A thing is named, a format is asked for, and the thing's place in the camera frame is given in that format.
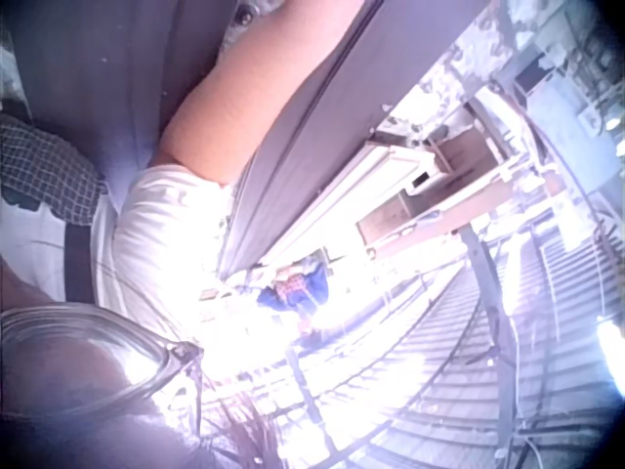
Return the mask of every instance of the metal bar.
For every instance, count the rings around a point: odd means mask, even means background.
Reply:
[[[431,415],[427,413],[419,413],[415,410],[409,410],[405,414],[404,420],[408,421],[416,421],[416,422],[426,422],[428,425],[432,425],[433,427],[439,426],[441,428],[450,428],[450,429],[466,429],[466,428],[475,428],[480,427],[486,430],[492,429],[495,431],[495,426],[497,424],[497,420],[494,418],[487,419],[477,419],[477,418],[462,418],[462,417],[445,417],[445,421],[447,423],[438,424],[432,423],[430,420],[432,418]],[[539,422],[545,423],[554,421],[563,421],[563,420],[572,420],[575,418],[590,418],[590,419],[599,419],[601,421],[611,421],[614,416],[614,411],[612,407],[597,407],[594,409],[582,409],[575,410],[570,413],[561,413],[561,414],[543,414],[536,417],[527,418],[528,421],[531,422]]]
[[[525,211],[525,204],[523,201],[523,196],[521,195],[521,209],[524,212]],[[541,249],[540,246],[538,244],[538,241],[536,240],[536,235],[534,232],[534,228],[533,225],[530,225],[529,227],[529,234],[531,236],[531,242],[532,242],[532,246],[534,248],[534,252],[536,253],[536,256],[538,258],[538,262],[540,264],[540,270],[542,273],[542,277],[545,280],[549,279],[549,275],[548,275],[548,268],[547,268],[547,264],[545,262],[545,259],[543,259],[543,256],[541,254]],[[551,308],[552,311],[555,311],[555,305],[553,303],[553,296],[551,294],[546,294],[545,291],[542,292],[543,293],[543,301],[549,305],[549,307]],[[554,318],[554,316],[552,315],[547,315],[545,318],[545,321],[547,322],[545,324],[545,329],[547,330],[547,337],[544,339],[546,341],[545,343],[545,353],[544,353],[544,357],[543,357],[543,373],[542,373],[542,379],[541,379],[541,383],[540,383],[540,390],[539,390],[539,397],[538,397],[538,405],[536,406],[536,412],[534,413],[534,417],[540,417],[540,415],[542,414],[543,411],[543,403],[544,403],[544,399],[547,395],[547,383],[549,381],[549,364],[550,364],[550,359],[551,359],[551,355],[553,353],[552,350],[552,346],[553,346],[553,340],[552,340],[552,334],[551,334],[551,329],[552,329],[552,325],[553,323],[555,323],[556,319]],[[529,431],[532,430],[536,430],[537,426],[539,424],[539,421],[536,420],[534,421],[531,426]],[[522,435],[522,431],[520,430],[517,433],[519,435]],[[522,466],[525,463],[525,460],[527,459],[527,455],[529,454],[529,450],[530,450],[530,445],[529,445],[529,441],[526,440],[525,445],[523,446],[523,449],[521,451],[521,454],[519,456],[519,459],[517,460],[517,469],[521,469]]]
[[[445,287],[445,289],[441,292],[441,294],[437,297],[437,300],[442,296],[442,294],[444,292],[447,291],[449,285],[453,282],[453,280]],[[428,379],[428,381],[426,383],[423,384],[423,386],[421,387],[421,389],[417,392],[417,394],[415,394],[410,401],[408,401],[408,403],[401,408],[400,410],[398,410],[396,412],[396,417],[401,416],[405,411],[407,411],[414,403],[416,403],[419,399],[421,399],[421,397],[424,395],[424,393],[429,390],[432,385],[434,384],[434,382],[437,380],[437,378],[442,374],[442,372],[444,371],[444,369],[447,367],[447,365],[453,360],[455,354],[458,352],[458,350],[460,349],[460,346],[462,345],[462,342],[464,341],[464,339],[467,337],[469,331],[471,330],[475,319],[478,317],[478,313],[480,311],[480,306],[481,306],[481,300],[478,299],[478,301],[476,302],[476,305],[474,307],[474,310],[471,314],[471,317],[469,318],[469,320],[467,321],[467,325],[465,327],[465,329],[463,330],[462,334],[460,334],[460,337],[458,338],[458,341],[456,342],[456,345],[453,347],[453,349],[451,350],[449,357],[447,358],[447,360],[445,360],[445,362],[443,362],[440,367],[438,368],[438,370],[430,377],[430,379]],[[380,435],[382,432],[384,432],[385,430],[389,429],[391,427],[391,425],[394,422],[394,417],[389,418],[389,420],[387,420],[386,422],[384,422],[382,425],[378,426],[377,428],[375,428],[374,430],[372,430],[371,432],[369,432],[367,435],[363,436],[362,438],[356,440],[355,442],[351,443],[350,445],[348,445],[347,447],[343,448],[341,451],[339,451],[336,454],[331,455],[330,457],[328,457],[327,459],[324,459],[323,461],[315,464],[315,466],[312,466],[311,469],[330,469],[332,467],[334,467],[336,464],[340,463],[341,461],[344,461],[346,459],[348,459],[350,457],[351,454],[353,454],[355,451],[361,449],[362,447],[364,447],[365,445],[368,445],[371,440],[373,440],[375,437],[377,437],[378,435]]]
[[[589,437],[600,437],[602,431],[592,425],[559,425],[555,427],[525,428],[519,429],[517,435],[525,437],[570,437],[575,435],[587,435]]]
[[[453,169],[451,168],[449,161],[447,161],[447,158],[445,158],[445,155],[442,154],[442,151],[440,151],[440,148],[438,147],[437,143],[433,140],[428,140],[428,145],[432,147],[432,149],[434,150],[434,153],[436,153],[437,156],[440,158],[440,161],[442,162],[443,166],[447,170],[447,174],[451,175],[453,173]]]
[[[493,154],[497,159],[499,164],[505,163],[510,159],[511,151],[510,146],[504,140],[503,135],[499,132],[495,123],[492,121],[488,112],[486,111],[486,107],[477,99],[471,98],[466,104],[465,109],[469,112],[469,114],[477,119],[481,124],[483,130],[478,128],[479,132],[482,136],[488,141],[490,139],[494,144],[497,151],[494,151]]]
[[[311,390],[309,389],[304,371],[300,368],[300,361],[297,354],[293,350],[293,347],[288,347],[286,349],[286,361],[293,370],[293,377],[295,378],[295,382],[297,383],[297,386],[302,393],[302,397],[304,398],[309,418],[323,433],[323,440],[325,441],[325,445],[328,448],[328,451],[330,451],[330,454],[336,453],[336,445],[325,428],[325,422],[323,421],[319,407],[316,405],[313,393],[311,393]]]
[[[499,419],[497,421],[498,447],[507,450],[515,432],[515,418],[517,414],[516,401],[516,368],[506,362],[515,357],[516,342],[510,325],[510,320],[504,311],[501,284],[488,248],[479,241],[471,224],[459,230],[463,242],[467,245],[469,259],[478,281],[480,298],[486,309],[488,325],[493,342],[500,347],[500,355],[506,360],[497,360],[497,383],[499,387]]]
[[[378,445],[372,445],[371,457],[389,465],[390,467],[396,467],[401,469],[414,468],[414,469],[446,469],[442,466],[430,464],[424,461],[417,461],[403,454],[391,451]]]
[[[428,291],[428,285],[426,284],[426,281],[423,280],[423,274],[419,275],[419,278],[421,280],[421,286],[423,287],[423,291]]]
[[[456,261],[453,261],[453,262],[451,262],[451,263],[445,264],[445,265],[443,265],[443,266],[442,266],[442,267],[440,267],[440,268],[437,268],[437,269],[431,270],[431,271],[429,271],[429,273],[433,273],[433,272],[436,272],[437,270],[442,270],[442,269],[444,269],[444,268],[450,267],[451,265],[455,264],[455,263],[456,263],[456,262],[458,262],[459,260],[460,260],[460,258],[459,258],[458,260],[456,260]],[[442,296],[442,294],[443,294],[445,291],[447,291],[447,289],[449,288],[449,286],[451,285],[451,283],[453,282],[453,280],[457,277],[457,275],[458,275],[459,273],[460,273],[460,271],[458,271],[458,272],[456,273],[456,275],[455,275],[455,276],[454,276],[454,277],[453,277],[453,278],[449,281],[449,283],[447,284],[447,286],[446,286],[446,287],[442,290],[442,292],[441,292],[441,293],[440,293],[440,294],[439,294],[436,298],[431,299],[429,309],[428,309],[428,310],[426,310],[426,312],[424,312],[424,314],[422,315],[422,317],[420,317],[420,318],[417,320],[417,322],[416,322],[416,323],[415,323],[415,324],[411,327],[410,331],[411,331],[412,329],[414,329],[414,327],[416,327],[419,323],[421,323],[421,322],[422,322],[422,321],[426,318],[426,315],[427,315],[427,313],[429,312],[430,308],[432,308],[432,306],[433,306],[433,305],[434,305],[434,303],[438,300],[438,298],[440,298],[440,297]],[[421,290],[416,291],[413,295],[411,295],[409,298],[407,298],[407,299],[406,299],[403,303],[401,303],[399,306],[397,306],[397,307],[396,307],[396,308],[392,311],[392,314],[400,313],[400,312],[402,312],[403,310],[405,310],[405,309],[406,309],[409,305],[411,305],[411,304],[414,302],[414,300],[415,300],[417,297],[419,297],[422,293],[423,293],[423,292],[422,292]],[[390,349],[390,350],[389,350],[389,351],[388,351],[388,352],[387,352],[387,353],[386,353],[383,357],[381,357],[380,359],[378,359],[378,360],[374,361],[374,362],[373,362],[373,363],[371,363],[368,367],[366,367],[366,368],[362,369],[359,373],[357,373],[357,374],[355,374],[355,375],[353,375],[353,376],[349,377],[346,381],[343,381],[343,382],[339,383],[339,384],[338,384],[337,386],[335,386],[334,388],[332,388],[332,389],[330,389],[330,390],[327,390],[327,391],[325,391],[325,392],[321,393],[321,395],[327,394],[328,392],[331,392],[331,391],[333,391],[334,389],[336,389],[336,388],[338,388],[338,387],[340,387],[340,386],[343,386],[343,385],[345,385],[345,384],[349,384],[349,382],[350,382],[351,380],[353,380],[353,379],[354,379],[354,378],[356,378],[356,377],[359,377],[359,376],[362,374],[362,372],[363,372],[363,371],[366,371],[367,369],[370,369],[370,368],[371,368],[372,366],[374,366],[377,362],[379,362],[379,361],[380,361],[380,360],[382,360],[385,356],[387,356],[390,352],[392,352],[392,351],[395,349],[396,345],[397,345],[399,342],[401,342],[401,341],[403,340],[403,338],[405,338],[405,335],[404,335],[404,336],[402,336],[402,338],[401,338],[401,339],[399,339],[399,341],[398,341],[397,343],[395,343],[395,344],[392,346],[392,348],[391,348],[391,349]],[[356,342],[354,342],[353,344],[351,344],[351,346],[355,345],[355,343],[357,343],[360,339],[362,339],[362,337],[360,337],[358,340],[356,340]],[[329,360],[333,360],[333,359],[335,359],[336,357],[339,357],[339,356],[341,356],[341,353],[338,353],[338,354],[336,354],[336,355],[334,355],[334,356],[332,356],[332,357],[329,357],[328,359],[329,359]],[[284,360],[284,361],[282,361],[282,362],[279,362],[278,364],[279,364],[280,366],[285,365],[285,364],[286,364],[286,360]],[[286,378],[281,378],[281,379],[279,379],[279,380],[277,380],[277,381],[275,381],[275,382],[272,382],[272,383],[270,383],[270,384],[263,384],[263,385],[261,385],[261,386],[254,387],[254,388],[252,388],[251,390],[249,390],[248,392],[250,392],[250,393],[255,393],[255,394],[254,394],[254,396],[255,396],[255,398],[256,398],[256,399],[260,399],[260,398],[267,397],[267,396],[271,393],[271,390],[269,389],[269,386],[270,386],[270,385],[273,385],[273,384],[276,384],[276,383],[278,383],[278,382],[282,382],[282,381],[284,381],[285,379],[286,379]],[[260,390],[262,390],[262,389],[264,389],[264,388],[268,388],[268,390],[267,390],[266,392],[263,392],[262,394],[256,394],[256,392],[258,392],[258,391],[260,391]],[[203,403],[203,405],[217,405],[218,403],[219,403],[219,400],[215,400],[215,401],[211,401],[211,402],[208,402],[208,403]],[[289,412],[291,412],[291,411],[293,411],[293,410],[297,410],[298,408],[302,408],[302,407],[304,407],[304,406],[305,406],[305,403],[304,403],[304,402],[294,403],[294,404],[289,405],[289,406],[287,406],[287,407],[279,408],[279,409],[275,410],[274,412],[271,412],[270,414],[268,414],[268,415],[267,415],[267,418],[269,418],[269,419],[275,419],[275,418],[277,418],[277,417],[279,417],[279,416],[281,416],[281,415],[285,415],[285,414],[287,414],[287,413],[289,413]]]

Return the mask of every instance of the checkered fabric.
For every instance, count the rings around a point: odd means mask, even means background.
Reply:
[[[286,303],[286,297],[293,291],[304,291],[308,293],[306,279],[302,274],[289,277],[286,281],[277,281],[274,286],[275,292],[280,299]]]
[[[104,177],[63,139],[0,112],[0,182],[50,206],[66,223],[92,225]]]

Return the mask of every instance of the person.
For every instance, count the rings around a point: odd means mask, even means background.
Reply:
[[[256,302],[277,313],[296,313],[301,336],[310,336],[313,334],[312,317],[327,303],[328,297],[325,266],[307,258],[278,270],[271,285],[260,291]]]
[[[110,181],[81,154],[80,143],[0,113],[0,320],[25,313],[15,308],[93,303],[166,339],[194,341],[202,289],[198,253],[219,227],[228,202],[225,187],[238,179],[282,108],[336,48],[362,4],[286,0],[255,21],[188,94],[119,211]],[[34,27],[28,34],[36,32]],[[48,117],[54,121],[54,115]],[[97,131],[84,129],[84,138]],[[69,385],[74,373],[86,373],[81,382],[121,382],[110,356],[91,350],[88,342],[57,340],[55,350],[69,357],[61,362],[43,344],[35,345],[23,354],[2,343],[7,379],[1,391],[22,411],[37,405],[52,384],[56,394],[48,399],[62,402],[67,397],[62,385]],[[24,374],[11,374],[16,369]],[[64,374],[55,372],[59,369]],[[96,369],[105,372],[94,376]],[[237,467],[280,467],[267,426],[250,425],[271,442],[270,448],[258,448],[230,419],[228,406],[222,408],[239,443]],[[244,415],[262,420],[252,406],[245,408]],[[98,426],[93,433],[46,425],[41,418],[17,428],[6,411],[0,412],[0,455],[8,460],[2,467],[174,469],[181,467],[176,454],[185,457],[182,467],[218,467],[214,461],[204,464],[205,447],[194,445],[186,457],[187,442],[150,422],[148,406],[105,425],[92,421]],[[29,452],[35,446],[39,458],[33,460]]]
[[[119,213],[71,142],[0,114],[3,265],[51,301],[95,303],[165,336],[192,336],[198,253],[225,214],[224,187],[362,3],[287,0],[255,21],[183,101]]]

